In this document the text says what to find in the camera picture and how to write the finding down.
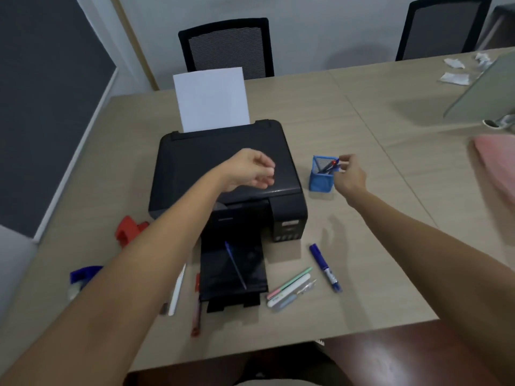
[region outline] black office chair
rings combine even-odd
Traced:
[[[243,68],[243,78],[274,76],[268,19],[235,19],[179,31],[188,71]]]
[[[396,61],[473,51],[492,0],[417,0],[409,5]]]

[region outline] beige table surface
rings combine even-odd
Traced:
[[[470,54],[457,57],[474,63]],[[274,244],[263,235],[268,284],[274,288],[307,266],[319,284],[278,314],[264,303],[203,314],[201,336],[192,339],[197,246],[176,315],[156,318],[133,370],[436,317],[340,195],[307,190],[314,154],[357,153],[373,193],[515,267],[514,215],[468,149],[470,137],[488,131],[441,118],[465,90],[437,81],[450,71],[443,58],[246,82],[251,120],[283,124],[309,212],[301,240]],[[116,97],[102,111],[1,326],[0,373],[66,307],[69,272],[119,252],[113,234],[120,219],[149,219],[159,140],[180,128],[173,90]],[[307,249],[313,242],[343,293],[324,280]]]

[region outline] printer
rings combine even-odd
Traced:
[[[235,304],[259,305],[260,293],[268,291],[261,231],[269,228],[274,242],[300,239],[307,220],[306,200],[276,120],[172,132],[159,144],[148,207],[154,219],[210,169],[243,148],[260,150],[274,160],[275,182],[267,189],[240,186],[224,192],[213,207],[201,234],[200,300],[209,302],[208,312]]]

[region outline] pink cloth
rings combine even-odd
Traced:
[[[515,204],[515,135],[480,135],[474,145],[493,184]]]

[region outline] label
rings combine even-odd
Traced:
[[[335,283],[338,283],[338,280],[336,280],[336,278],[334,277],[333,273],[331,272],[331,270],[329,268],[326,268],[324,270],[324,273],[327,275],[327,278],[329,279],[329,281],[331,282],[332,285],[334,285]]]
[[[293,220],[293,221],[285,221],[283,223],[281,223],[282,226],[292,226],[292,225],[297,225],[299,223],[299,220],[296,219],[296,220]]]

